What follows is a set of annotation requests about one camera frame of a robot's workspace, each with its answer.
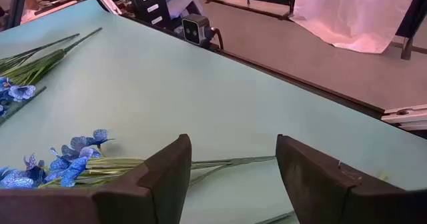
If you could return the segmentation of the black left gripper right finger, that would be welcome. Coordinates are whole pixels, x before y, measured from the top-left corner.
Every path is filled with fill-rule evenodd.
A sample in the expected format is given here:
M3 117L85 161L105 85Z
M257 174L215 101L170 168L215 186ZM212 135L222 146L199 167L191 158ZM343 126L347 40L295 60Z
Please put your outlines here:
M427 189L406 191L282 134L276 159L300 224L427 224Z

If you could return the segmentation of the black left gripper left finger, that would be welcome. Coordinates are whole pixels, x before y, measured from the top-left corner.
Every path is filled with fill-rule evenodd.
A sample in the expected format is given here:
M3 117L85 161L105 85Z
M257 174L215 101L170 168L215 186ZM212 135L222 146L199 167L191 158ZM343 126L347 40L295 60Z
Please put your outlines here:
M190 169L191 141L181 134L98 187L0 190L0 224L179 224Z

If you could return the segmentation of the blue artificial flower stem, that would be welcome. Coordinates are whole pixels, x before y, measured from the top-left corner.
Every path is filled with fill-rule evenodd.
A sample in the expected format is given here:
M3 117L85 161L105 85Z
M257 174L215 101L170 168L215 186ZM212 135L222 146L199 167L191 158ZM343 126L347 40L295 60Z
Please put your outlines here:
M101 146L111 141L108 131L96 129L90 137L77 136L63 145L50 164L36 160L34 154L24 157L24 170L0 168L0 189L40 189L44 187L94 187L124 175L145 159L106 157Z
M31 60L36 53L78 36L70 35L60 40L0 59L0 119L12 114L18 104L29 101L37 94L36 84L52 71L62 59L80 43L100 32L97 28L67 47L54 50Z

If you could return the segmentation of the green table mat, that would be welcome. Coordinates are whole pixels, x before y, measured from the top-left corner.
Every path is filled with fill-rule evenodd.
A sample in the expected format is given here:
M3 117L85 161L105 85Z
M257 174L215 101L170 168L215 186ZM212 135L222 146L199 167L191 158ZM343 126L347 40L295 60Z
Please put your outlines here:
M46 165L77 136L105 129L106 157L147 160L191 141L179 224L300 224L276 159L287 135L359 171L427 189L427 140L88 0L0 32L0 58L97 28L42 80L43 92L0 125L0 168Z

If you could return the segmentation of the white backdrop cloth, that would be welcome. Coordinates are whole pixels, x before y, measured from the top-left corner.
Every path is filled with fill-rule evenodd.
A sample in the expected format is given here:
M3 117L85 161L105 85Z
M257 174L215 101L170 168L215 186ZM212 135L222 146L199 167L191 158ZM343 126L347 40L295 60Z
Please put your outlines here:
M338 48L379 54L412 0L295 0L292 21Z

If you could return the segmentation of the black labelled drawer unit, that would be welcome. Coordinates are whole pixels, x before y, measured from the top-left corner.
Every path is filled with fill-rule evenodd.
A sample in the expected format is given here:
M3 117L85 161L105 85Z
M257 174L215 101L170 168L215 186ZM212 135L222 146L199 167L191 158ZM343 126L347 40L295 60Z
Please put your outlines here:
M136 8L136 17L146 23L161 28L171 24L171 17L165 0L132 0Z

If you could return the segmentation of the person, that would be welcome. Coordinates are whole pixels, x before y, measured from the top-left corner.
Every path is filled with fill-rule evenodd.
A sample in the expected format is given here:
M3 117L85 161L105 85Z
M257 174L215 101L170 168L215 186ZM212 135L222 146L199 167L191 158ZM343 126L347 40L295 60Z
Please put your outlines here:
M169 16L172 19L189 13L203 15L203 7L198 0L166 0Z

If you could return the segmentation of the silver aluminium frame rail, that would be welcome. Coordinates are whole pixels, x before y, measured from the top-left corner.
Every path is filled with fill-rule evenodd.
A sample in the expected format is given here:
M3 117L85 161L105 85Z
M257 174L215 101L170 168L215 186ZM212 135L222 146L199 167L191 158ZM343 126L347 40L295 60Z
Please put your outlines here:
M427 130L427 104L385 110L381 120L406 131Z

